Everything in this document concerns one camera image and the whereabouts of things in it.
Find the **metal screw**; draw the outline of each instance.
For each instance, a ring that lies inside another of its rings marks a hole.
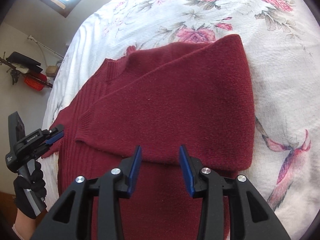
[[[209,168],[202,168],[202,169],[201,169],[201,172],[202,172],[203,174],[209,174],[209,173],[211,172],[211,170],[210,170]]]
[[[119,169],[119,168],[114,168],[114,169],[111,170],[111,173],[114,174],[114,175],[117,175],[120,172],[121,172],[121,169]]]
[[[84,182],[84,176],[78,176],[78,177],[76,177],[76,182],[77,182],[77,183]]]
[[[244,175],[239,175],[238,176],[238,180],[241,181],[241,182],[245,182],[247,180],[247,178]]]

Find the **wrist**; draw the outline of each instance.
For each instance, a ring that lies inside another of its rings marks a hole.
[[[29,218],[18,209],[15,229],[24,240],[29,240],[36,230],[36,220]]]

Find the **hand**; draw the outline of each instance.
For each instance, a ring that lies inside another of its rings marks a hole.
[[[30,177],[30,180],[34,183],[30,184],[21,176],[18,176],[13,182],[14,191],[16,193],[16,199],[14,202],[17,208],[31,219],[36,219],[36,215],[23,189],[31,189],[39,198],[47,195],[47,190],[44,187],[45,182],[43,180],[43,172],[41,171],[41,163],[35,162],[35,168],[36,169],[33,171]]]

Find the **sweater sleeve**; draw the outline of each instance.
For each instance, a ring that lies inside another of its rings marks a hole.
[[[59,112],[56,120],[53,122],[53,124],[51,125],[50,128],[53,128],[53,127],[57,126],[58,124],[62,124],[66,129],[69,126],[69,122],[70,122],[71,117],[73,116],[73,111],[74,111],[74,107],[66,107],[65,109],[62,109]],[[60,148],[60,145],[63,142],[63,139],[64,138],[61,138],[60,140],[55,142],[52,145],[52,147],[50,148],[50,150],[48,152],[46,152],[44,155],[42,155],[42,158],[47,158],[50,155],[52,155],[54,152],[57,152]]]

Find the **red basket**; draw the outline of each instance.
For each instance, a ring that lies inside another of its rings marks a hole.
[[[32,75],[40,80],[47,81],[47,77],[41,73],[32,73]],[[41,91],[44,88],[44,85],[37,82],[36,80],[32,79],[29,76],[25,76],[24,82],[29,86],[32,87],[33,89],[37,91]]]

